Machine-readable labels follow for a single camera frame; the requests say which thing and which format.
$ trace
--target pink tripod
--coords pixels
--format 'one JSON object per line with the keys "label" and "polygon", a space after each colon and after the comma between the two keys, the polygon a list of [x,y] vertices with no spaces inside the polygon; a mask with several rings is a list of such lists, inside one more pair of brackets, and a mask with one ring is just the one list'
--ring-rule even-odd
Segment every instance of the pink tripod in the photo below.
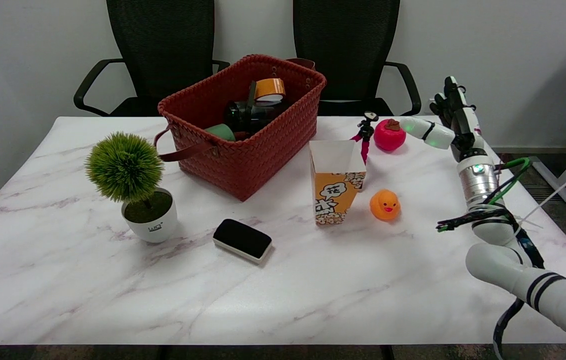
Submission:
{"label": "pink tripod", "polygon": [[363,164],[368,164],[368,151],[370,151],[370,138],[364,138],[363,136],[356,134],[350,139],[351,141],[359,142],[363,140],[361,144],[361,157],[363,158]]}
{"label": "pink tripod", "polygon": [[360,128],[358,134],[354,135],[350,140],[352,141],[363,141],[361,144],[361,157],[363,158],[363,164],[368,164],[368,151],[370,151],[370,139],[374,135],[374,127],[372,127],[372,122],[379,121],[379,116],[372,111],[365,112],[365,119],[361,121],[357,126]]}

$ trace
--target carpet floor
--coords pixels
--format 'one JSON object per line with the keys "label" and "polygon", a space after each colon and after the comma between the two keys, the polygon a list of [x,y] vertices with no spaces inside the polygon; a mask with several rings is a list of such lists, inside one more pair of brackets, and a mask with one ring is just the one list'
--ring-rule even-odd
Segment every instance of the carpet floor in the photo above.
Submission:
{"label": "carpet floor", "polygon": [[[554,173],[566,155],[539,155]],[[530,189],[547,183],[530,169],[521,179]],[[545,212],[566,234],[566,203],[553,200]],[[566,344],[505,344],[507,360],[561,360]],[[397,360],[496,360],[491,344],[393,346]],[[0,346],[0,360],[154,360],[158,346]],[[381,360],[378,346],[174,346],[170,360]]]}

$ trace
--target red apple toy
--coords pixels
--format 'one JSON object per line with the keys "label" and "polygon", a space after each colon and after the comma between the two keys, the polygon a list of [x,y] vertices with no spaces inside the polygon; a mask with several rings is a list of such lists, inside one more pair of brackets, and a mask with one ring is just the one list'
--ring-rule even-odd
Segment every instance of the red apple toy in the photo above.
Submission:
{"label": "red apple toy", "polygon": [[393,118],[382,120],[374,130],[374,143],[383,151],[397,150],[405,142],[405,131]]}

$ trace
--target brown leather strap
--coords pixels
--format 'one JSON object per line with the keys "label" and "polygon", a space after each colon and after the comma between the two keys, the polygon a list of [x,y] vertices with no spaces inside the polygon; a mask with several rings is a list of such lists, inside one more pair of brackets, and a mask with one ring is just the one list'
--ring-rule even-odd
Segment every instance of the brown leather strap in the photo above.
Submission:
{"label": "brown leather strap", "polygon": [[[165,130],[162,130],[161,132],[159,132],[158,134],[156,134],[156,136],[154,137],[154,147],[157,147],[157,143],[159,142],[159,139],[164,136],[165,133],[169,132],[169,130],[172,129],[172,125],[169,124],[167,125],[167,127],[165,128]],[[186,148],[184,148],[183,150],[178,150],[175,152],[170,152],[170,153],[164,153],[163,155],[159,155],[159,158],[164,161],[164,162],[180,162],[181,160],[185,160],[185,159],[189,159],[191,157],[194,157],[194,155],[203,153],[205,151],[208,151],[210,149],[214,148],[214,144],[212,144],[209,141],[206,140],[202,140],[200,143],[196,143],[192,146],[188,146]]]}
{"label": "brown leather strap", "polygon": [[317,64],[314,61],[308,59],[301,59],[301,57],[294,57],[292,59],[287,59],[288,62],[303,66],[308,69],[317,70]]}

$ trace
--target green pom-pom plant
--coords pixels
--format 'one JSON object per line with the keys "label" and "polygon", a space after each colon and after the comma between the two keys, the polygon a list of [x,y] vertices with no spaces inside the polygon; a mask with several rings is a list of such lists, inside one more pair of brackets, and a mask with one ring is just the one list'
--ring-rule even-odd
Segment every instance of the green pom-pom plant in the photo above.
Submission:
{"label": "green pom-pom plant", "polygon": [[164,164],[143,137],[115,132],[92,148],[85,166],[101,195],[152,209],[150,199],[163,177]]}

